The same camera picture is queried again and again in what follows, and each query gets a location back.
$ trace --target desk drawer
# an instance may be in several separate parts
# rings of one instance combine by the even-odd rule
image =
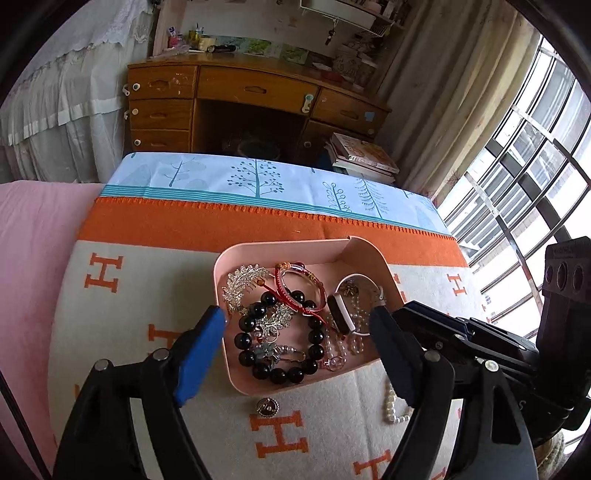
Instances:
[[[190,152],[189,130],[137,129],[131,138],[136,152]]]
[[[373,138],[388,112],[369,103],[323,88],[312,110],[312,118]]]
[[[196,72],[188,65],[129,69],[129,99],[193,98]]]
[[[131,128],[191,128],[192,100],[131,100]]]
[[[291,113],[302,112],[306,95],[318,88],[306,82],[272,73],[226,67],[201,67],[197,98],[265,106]]]

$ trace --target white lace curtain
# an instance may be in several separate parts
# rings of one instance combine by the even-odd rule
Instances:
[[[93,0],[43,46],[27,71],[74,48],[35,69],[0,108],[0,181],[110,178],[124,154],[126,66],[148,54],[150,11],[147,0]],[[82,39],[68,44],[75,34]]]

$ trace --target black beaded bracelet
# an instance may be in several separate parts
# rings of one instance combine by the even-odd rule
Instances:
[[[290,294],[296,295],[298,300],[302,300],[301,303],[306,302],[311,308],[316,306],[313,301],[305,300],[304,294],[299,290],[290,292]],[[308,348],[305,360],[299,362],[299,367],[291,367],[287,372],[279,367],[271,369],[265,361],[258,359],[255,352],[251,349],[253,342],[250,332],[255,329],[256,320],[265,315],[266,307],[273,306],[276,303],[277,299],[275,296],[271,292],[265,292],[262,294],[260,302],[255,302],[248,307],[248,315],[241,317],[238,321],[238,326],[242,330],[242,333],[234,337],[234,345],[242,350],[238,355],[238,361],[243,367],[252,367],[252,376],[258,380],[269,378],[276,385],[283,385],[288,380],[293,384],[299,384],[305,375],[313,375],[318,371],[317,361],[322,360],[324,357],[324,348],[321,346],[321,343],[324,341],[322,322],[316,317],[309,317],[308,326],[311,330],[308,334],[308,340],[312,345]],[[294,353],[296,351],[293,349],[292,351],[287,351],[287,353]]]

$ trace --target jewelry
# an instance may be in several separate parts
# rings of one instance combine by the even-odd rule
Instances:
[[[245,291],[252,290],[260,282],[264,284],[265,276],[270,276],[269,271],[259,265],[241,266],[234,273],[228,274],[228,283],[222,287],[222,297],[228,306],[228,312],[242,313],[238,325],[243,332],[252,332],[255,328],[260,333],[259,337],[277,336],[279,330],[289,327],[290,320],[295,313],[285,304],[277,305],[277,298],[272,292],[266,291],[261,295],[261,301],[251,304],[248,308],[242,305]]]
[[[283,276],[285,275],[285,273],[287,271],[293,271],[299,275],[302,275],[305,278],[308,278],[312,283],[314,283],[314,285],[316,285],[316,287],[319,289],[320,291],[320,305],[317,306],[316,304],[314,304],[314,306],[304,306],[304,299],[303,299],[303,294],[301,294],[301,292],[299,290],[296,290],[293,293],[297,292],[297,295],[299,297],[299,294],[302,295],[301,299],[302,302],[300,303],[299,301],[297,301],[297,299],[293,298],[293,293],[290,292],[288,290],[288,288],[285,286],[284,280],[283,280]],[[277,297],[283,301],[285,304],[287,304],[288,306],[290,306],[293,310],[302,313],[304,315],[307,316],[314,316],[316,318],[318,318],[323,324],[326,324],[326,322],[324,321],[324,319],[319,315],[319,312],[321,312],[324,307],[326,306],[326,291],[324,289],[324,285],[323,283],[316,277],[316,275],[314,275],[311,271],[309,271],[306,266],[303,263],[300,262],[295,262],[295,263],[289,263],[289,262],[283,262],[280,264],[277,264],[275,266],[275,285],[277,286],[277,292],[273,292],[277,295]],[[266,285],[261,284],[260,282],[258,283],[260,286],[264,286],[267,290],[269,291],[273,291],[271,288],[267,287]]]
[[[279,411],[277,400],[267,397],[260,399],[256,404],[256,412],[266,419],[274,417]]]
[[[249,311],[255,312],[258,307],[249,307]],[[258,380],[269,378],[272,383],[282,385],[288,380],[293,384],[301,383],[305,375],[313,375],[318,370],[317,361],[324,357],[324,348],[321,343],[325,334],[322,331],[322,322],[315,316],[309,318],[310,333],[308,340],[312,344],[308,352],[304,353],[289,345],[277,345],[274,342],[259,341],[252,346],[252,338],[247,332],[242,332],[234,337],[234,345],[242,350],[238,355],[238,361],[243,367],[252,367],[252,376]],[[301,355],[298,360],[282,358],[283,354]],[[298,363],[299,367],[291,367],[287,372],[277,367],[281,361]]]
[[[328,296],[327,304],[329,306],[330,313],[333,316],[333,320],[335,321],[335,325],[338,331],[344,335],[353,334],[353,335],[360,335],[360,336],[369,336],[369,332],[362,332],[360,328],[362,327],[361,321],[358,322],[356,325],[351,314],[348,312],[347,307],[345,305],[345,301],[343,300],[343,296],[347,297],[356,297],[357,302],[359,301],[359,287],[353,281],[353,279],[362,279],[366,283],[369,283],[371,290],[372,290],[372,307],[376,307],[379,305],[386,305],[386,301],[384,300],[384,289],[379,287],[375,284],[375,282],[362,274],[354,273],[351,275],[347,275],[343,278],[335,289],[335,293]],[[357,315],[359,319],[359,313],[356,312],[353,316]]]
[[[329,325],[333,324],[333,318],[330,313],[327,315],[326,321]],[[341,336],[332,329],[328,329],[326,332],[326,337],[324,338],[324,349],[326,350],[327,359],[321,363],[321,368],[326,368],[331,372],[336,372],[345,366],[345,362],[347,361],[347,350],[345,348],[344,341],[342,340]]]
[[[343,297],[351,297],[353,312],[350,316],[351,320],[353,321],[353,325],[355,326],[355,331],[367,331],[369,327],[369,313],[359,307],[359,287],[355,284],[355,282],[353,282],[353,280],[349,279],[343,283],[340,290],[343,292]],[[361,333],[348,336],[349,350],[353,355],[359,355],[365,350],[365,346],[363,345],[364,336],[365,335]]]
[[[410,420],[410,416],[413,414],[414,409],[407,407],[407,412],[404,415],[397,416],[395,403],[398,398],[396,392],[389,379],[386,379],[386,419],[392,423],[404,423]]]
[[[242,306],[242,296],[246,290],[252,290],[257,281],[265,281],[265,277],[270,273],[265,267],[259,265],[241,266],[234,273],[228,274],[227,286],[222,287],[222,297],[228,306],[230,314],[240,312],[246,314],[246,309]]]

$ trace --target light blue sheet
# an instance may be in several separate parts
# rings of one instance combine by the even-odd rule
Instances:
[[[101,196],[227,203],[320,213],[450,235],[430,200],[315,168],[252,158],[133,153]]]

